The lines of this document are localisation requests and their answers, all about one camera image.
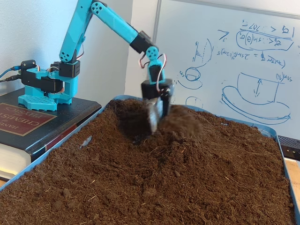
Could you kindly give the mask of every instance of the brown soil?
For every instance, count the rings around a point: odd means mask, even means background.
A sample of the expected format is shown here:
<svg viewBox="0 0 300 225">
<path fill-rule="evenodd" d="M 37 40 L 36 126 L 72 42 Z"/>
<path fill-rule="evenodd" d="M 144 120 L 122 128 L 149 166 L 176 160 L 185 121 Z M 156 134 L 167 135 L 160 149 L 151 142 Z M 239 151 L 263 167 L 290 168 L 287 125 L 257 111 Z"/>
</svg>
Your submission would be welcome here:
<svg viewBox="0 0 300 225">
<path fill-rule="evenodd" d="M 110 102 L 0 192 L 0 224 L 295 224 L 273 139 L 177 105 L 145 139 L 135 112 L 140 102 Z"/>
</svg>

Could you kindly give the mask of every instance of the book label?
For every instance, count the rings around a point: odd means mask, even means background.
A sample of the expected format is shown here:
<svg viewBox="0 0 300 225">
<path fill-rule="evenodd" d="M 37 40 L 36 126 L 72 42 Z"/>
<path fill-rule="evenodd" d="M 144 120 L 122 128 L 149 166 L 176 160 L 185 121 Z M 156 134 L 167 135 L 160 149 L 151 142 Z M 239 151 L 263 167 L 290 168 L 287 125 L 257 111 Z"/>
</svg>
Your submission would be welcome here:
<svg viewBox="0 0 300 225">
<path fill-rule="evenodd" d="M 0 130 L 25 136 L 56 116 L 0 103 Z"/>
</svg>

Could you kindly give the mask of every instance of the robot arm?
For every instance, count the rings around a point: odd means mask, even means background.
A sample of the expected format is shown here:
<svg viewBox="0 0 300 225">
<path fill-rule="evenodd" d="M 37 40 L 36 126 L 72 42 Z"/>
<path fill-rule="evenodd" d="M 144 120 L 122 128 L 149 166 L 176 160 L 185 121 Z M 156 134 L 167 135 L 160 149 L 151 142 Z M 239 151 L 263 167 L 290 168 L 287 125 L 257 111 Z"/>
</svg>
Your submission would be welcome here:
<svg viewBox="0 0 300 225">
<path fill-rule="evenodd" d="M 25 85 L 25 95 L 19 96 L 18 102 L 26 108 L 56 111 L 57 104 L 71 104 L 72 98 L 77 93 L 80 73 L 80 61 L 77 55 L 85 40 L 86 29 L 94 15 L 134 50 L 144 53 L 144 56 L 146 55 L 150 60 L 147 68 L 149 80 L 144 81 L 141 88 L 143 98 L 149 100 L 147 104 L 149 117 L 153 121 L 152 130 L 155 130 L 156 122 L 169 112 L 173 93 L 172 80 L 165 79 L 165 63 L 159 60 L 158 48 L 151 42 L 148 35 L 143 31 L 138 32 L 111 8 L 98 0 L 78 0 L 60 50 L 59 62 L 54 62 L 49 69 L 44 70 L 36 68 L 34 60 L 23 61 L 21 66 L 16 68 L 21 73 L 5 81 L 21 78 Z"/>
<path fill-rule="evenodd" d="M 60 51 L 62 62 L 75 63 L 75 56 L 78 55 L 85 40 L 84 35 L 93 15 L 116 32 L 138 53 L 145 53 L 148 48 L 154 46 L 143 31 L 138 33 L 106 4 L 97 0 L 79 0 Z"/>
</svg>

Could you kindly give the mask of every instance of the whiteboard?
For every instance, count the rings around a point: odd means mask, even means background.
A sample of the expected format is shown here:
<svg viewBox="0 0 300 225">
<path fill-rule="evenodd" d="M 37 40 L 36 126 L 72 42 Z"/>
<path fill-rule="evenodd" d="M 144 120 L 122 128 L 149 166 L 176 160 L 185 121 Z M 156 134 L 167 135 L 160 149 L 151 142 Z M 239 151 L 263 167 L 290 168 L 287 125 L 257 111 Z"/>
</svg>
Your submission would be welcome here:
<svg viewBox="0 0 300 225">
<path fill-rule="evenodd" d="M 156 45 L 173 104 L 300 139 L 300 20 L 162 0 Z"/>
</svg>

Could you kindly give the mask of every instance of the tray rim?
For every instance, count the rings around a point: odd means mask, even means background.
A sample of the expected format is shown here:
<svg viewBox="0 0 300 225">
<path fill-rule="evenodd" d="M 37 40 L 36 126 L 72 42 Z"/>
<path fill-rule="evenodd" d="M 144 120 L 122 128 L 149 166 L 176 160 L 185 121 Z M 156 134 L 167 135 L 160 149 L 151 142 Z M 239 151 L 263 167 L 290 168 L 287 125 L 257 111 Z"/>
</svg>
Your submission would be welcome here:
<svg viewBox="0 0 300 225">
<path fill-rule="evenodd" d="M 141 97 L 135 97 L 135 96 L 131 96 L 131 95 L 117 95 L 116 97 L 114 97 L 112 100 L 126 100 L 126 99 L 135 99 L 135 100 L 140 100 L 142 101 L 143 99 Z M 26 172 L 31 171 L 36 165 L 42 163 L 49 155 L 49 153 L 53 150 L 56 149 L 58 147 L 60 147 L 66 140 L 69 139 L 69 137 L 71 137 L 73 134 L 78 133 L 84 126 L 86 126 L 89 122 L 91 122 L 93 119 L 95 119 L 99 114 L 101 114 L 105 108 L 107 107 L 108 103 L 102 107 L 100 110 L 98 110 L 96 113 L 94 113 L 88 120 L 86 120 L 83 124 L 81 124 L 79 127 L 77 127 L 73 132 L 71 132 L 70 134 L 68 134 L 65 138 L 63 138 L 60 142 L 58 142 L 56 145 L 54 145 L 52 148 L 50 148 L 47 152 L 45 152 L 43 155 L 41 155 L 38 159 L 36 159 L 35 161 L 33 161 L 30 165 L 28 165 L 27 167 L 25 167 L 21 172 L 19 172 L 16 176 L 14 176 L 12 179 L 10 179 L 7 183 L 5 183 L 2 187 L 0 187 L 0 192 L 7 187 L 8 185 L 10 185 L 11 183 L 13 183 L 14 181 L 18 180 L 21 176 L 23 176 Z M 204 109 L 195 107 L 195 106 L 191 106 L 191 105 L 181 105 L 184 107 L 187 107 L 189 109 L 195 110 L 197 112 L 207 112 L 210 113 L 209 111 L 206 111 Z M 258 130 L 261 132 L 262 135 L 264 136 L 268 136 L 268 137 L 272 137 L 275 139 L 275 141 L 277 142 L 280 152 L 281 152 L 281 156 L 283 159 L 283 163 L 284 163 L 284 169 L 285 169 L 285 176 L 286 178 L 289 179 L 289 183 L 290 183 L 290 193 L 291 193 L 291 197 L 293 200 L 293 204 L 294 204 L 294 211 L 295 211 L 295 218 L 296 218 L 296 223 L 298 225 L 300 225 L 300 211 L 299 211 L 299 206 L 297 205 L 297 201 L 295 198 L 295 192 L 293 189 L 293 185 L 291 182 L 291 177 L 290 174 L 287 170 L 287 166 L 285 163 L 285 157 L 283 155 L 283 151 L 281 149 L 281 145 L 280 145 L 280 141 L 278 138 L 278 135 L 276 133 L 276 131 L 268 126 L 265 125 L 260 125 L 260 124 L 256 124 L 256 123 L 251 123 L 251 122 L 247 122 L 247 121 L 243 121 L 243 120 L 237 120 L 237 119 L 233 119 L 233 118 L 229 118 L 229 117 L 224 117 L 221 115 L 215 115 L 217 117 L 220 118 L 224 118 L 226 120 L 229 121 L 234 121 L 237 123 L 243 123 L 246 124 L 248 126 L 251 127 L 257 127 Z"/>
</svg>

